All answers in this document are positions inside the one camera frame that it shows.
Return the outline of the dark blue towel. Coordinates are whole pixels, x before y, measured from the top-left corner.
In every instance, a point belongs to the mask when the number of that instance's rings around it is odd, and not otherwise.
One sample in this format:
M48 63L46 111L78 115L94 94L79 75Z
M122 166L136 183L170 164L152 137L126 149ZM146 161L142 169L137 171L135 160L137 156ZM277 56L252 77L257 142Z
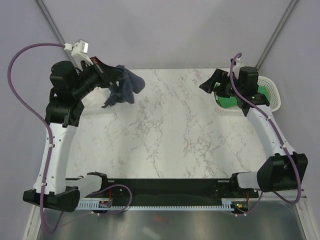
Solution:
M101 107L103 109L112 107L117 103L134 104L134 94L139 94L146 86L144 79L132 71L128 70L124 65L117 65L117 68L123 70L121 77L118 78L118 84L108 87L110 95Z

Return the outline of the white towel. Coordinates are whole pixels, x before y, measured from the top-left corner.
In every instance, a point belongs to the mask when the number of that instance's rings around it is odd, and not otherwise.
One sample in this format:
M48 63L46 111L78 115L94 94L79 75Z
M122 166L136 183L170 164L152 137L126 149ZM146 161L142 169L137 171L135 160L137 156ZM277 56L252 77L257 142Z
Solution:
M96 87L81 100L84 105L84 110L88 111L101 109L109 96L110 90L108 88Z

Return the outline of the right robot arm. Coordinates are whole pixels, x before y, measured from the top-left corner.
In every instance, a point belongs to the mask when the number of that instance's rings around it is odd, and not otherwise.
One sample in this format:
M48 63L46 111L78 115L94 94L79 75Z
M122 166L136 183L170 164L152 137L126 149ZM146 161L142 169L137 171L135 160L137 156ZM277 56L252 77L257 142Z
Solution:
M271 103L258 88L258 71L243 66L238 76L216 69L199 87L208 94L221 98L235 98L236 105L253 125L266 156L265 163L256 172L234 173L228 185L229 193L241 197L247 189L263 192L294 190L301 186L308 159L297 153L281 133L273 119Z

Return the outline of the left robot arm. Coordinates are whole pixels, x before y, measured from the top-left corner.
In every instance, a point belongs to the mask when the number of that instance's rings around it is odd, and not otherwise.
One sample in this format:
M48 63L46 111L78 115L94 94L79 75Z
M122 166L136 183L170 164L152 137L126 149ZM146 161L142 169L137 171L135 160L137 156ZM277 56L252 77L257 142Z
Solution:
M40 171L33 188L23 193L23 201L38 207L72 213L80 199L91 193L105 197L110 190L107 176L88 173L81 179L67 178L71 144L84 110L83 98L96 87L117 83L125 70L92 57L92 64L81 62L81 71L70 61L51 67L52 89L45 110L46 141Z

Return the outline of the green towel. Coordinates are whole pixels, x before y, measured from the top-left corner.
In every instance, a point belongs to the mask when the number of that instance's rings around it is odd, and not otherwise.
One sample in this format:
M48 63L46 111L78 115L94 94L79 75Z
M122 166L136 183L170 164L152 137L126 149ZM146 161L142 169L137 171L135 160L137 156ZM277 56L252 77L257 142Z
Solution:
M258 93L264 94L269 102L271 102L269 92L265 86L258 86ZM237 107L237 99L235 97L224 98L217 96L217 104L224 109L231 109Z

